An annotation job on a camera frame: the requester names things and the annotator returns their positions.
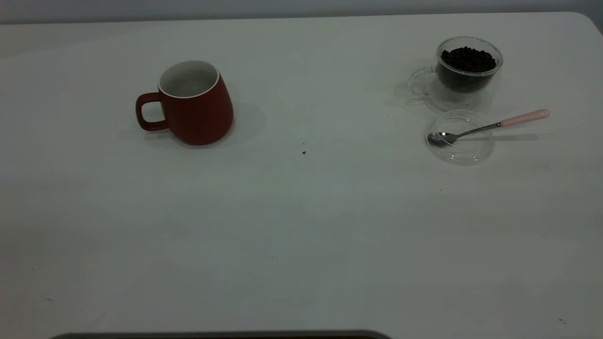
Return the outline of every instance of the clear plastic lid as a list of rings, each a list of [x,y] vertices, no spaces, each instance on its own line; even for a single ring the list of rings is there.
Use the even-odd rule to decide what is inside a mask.
[[[476,165],[488,158],[494,150],[494,137],[491,131],[482,131],[458,138],[449,143],[439,133],[446,132],[459,135],[475,128],[486,126],[479,114],[468,110],[451,110],[441,115],[425,131],[427,147],[436,157],[454,165]],[[435,145],[429,142],[428,136],[440,138]]]

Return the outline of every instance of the double-walled glass cup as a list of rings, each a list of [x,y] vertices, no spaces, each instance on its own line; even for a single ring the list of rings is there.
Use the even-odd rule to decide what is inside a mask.
[[[464,47],[489,53],[496,66],[485,72],[467,72],[442,59],[444,51]],[[443,112],[458,109],[476,112],[490,104],[494,95],[492,84],[500,75],[502,62],[502,54],[491,43],[476,37],[453,37],[438,46],[433,66],[421,68],[411,75],[408,87],[413,94],[426,97]]]

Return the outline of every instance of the coffee bean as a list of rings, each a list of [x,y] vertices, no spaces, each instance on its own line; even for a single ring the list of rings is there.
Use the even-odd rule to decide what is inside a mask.
[[[496,67],[496,61],[490,53],[478,51],[468,46],[453,49],[452,51],[443,51],[440,56],[446,65],[464,72],[482,73]],[[438,65],[436,73],[440,81],[447,88],[459,93],[471,93],[480,90],[492,78],[492,75],[472,76],[460,74],[443,65]]]

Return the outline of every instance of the pink spoon handle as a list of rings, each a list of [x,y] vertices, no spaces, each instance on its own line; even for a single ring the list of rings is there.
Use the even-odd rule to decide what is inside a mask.
[[[507,127],[517,124],[523,124],[524,122],[534,121],[538,119],[544,119],[551,115],[548,109],[539,109],[530,113],[514,116],[513,118],[504,119],[500,122],[500,126]]]

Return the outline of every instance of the mug rim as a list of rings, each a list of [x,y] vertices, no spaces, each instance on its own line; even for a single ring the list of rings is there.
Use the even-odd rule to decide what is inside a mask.
[[[182,64],[185,63],[201,63],[204,65],[208,65],[210,66],[214,71],[216,71],[216,81],[213,82],[213,85],[211,85],[210,88],[206,89],[205,91],[199,93],[199,94],[195,94],[195,95],[191,95],[189,97],[178,97],[176,95],[171,95],[169,93],[167,93],[162,87],[161,87],[161,79],[163,78],[163,76],[170,71],[172,68],[176,67],[176,66],[180,66]],[[216,68],[214,65],[212,65],[211,63],[207,62],[207,61],[202,61],[202,60],[187,60],[187,61],[183,61],[183,62],[179,62],[176,64],[173,64],[172,66],[170,66],[168,69],[166,69],[163,73],[161,73],[161,76],[159,77],[159,81],[157,82],[157,87],[159,88],[159,91],[165,95],[167,95],[168,97],[171,98],[175,98],[175,99],[191,99],[191,98],[196,98],[196,97],[200,97],[202,95],[204,95],[205,93],[208,93],[210,90],[212,90],[214,87],[216,87],[216,85],[218,84],[218,82],[220,81],[220,71],[218,70],[218,68]]]
[[[442,60],[442,55],[440,54],[440,48],[445,43],[450,42],[452,40],[456,40],[456,39],[473,39],[473,40],[477,40],[477,41],[483,42],[484,44],[492,47],[492,49],[495,50],[498,53],[498,55],[500,56],[500,62],[498,64],[496,64],[496,67],[494,67],[493,69],[491,69],[489,71],[485,71],[485,72],[467,72],[467,71],[462,71],[462,70],[460,70],[458,68],[454,68],[451,65],[448,65],[444,60]],[[435,55],[438,58],[438,62],[441,63],[442,65],[444,65],[444,67],[446,67],[447,69],[450,69],[451,71],[453,71],[455,73],[459,73],[459,74],[463,74],[463,75],[470,75],[472,77],[485,77],[486,75],[494,74],[494,73],[496,73],[500,69],[500,67],[502,66],[502,62],[503,62],[502,53],[500,52],[500,50],[496,46],[494,46],[490,42],[487,42],[484,39],[480,39],[478,37],[472,37],[472,36],[456,36],[456,37],[451,37],[449,39],[446,39],[446,40],[442,41],[438,45],[438,49],[436,50]]]

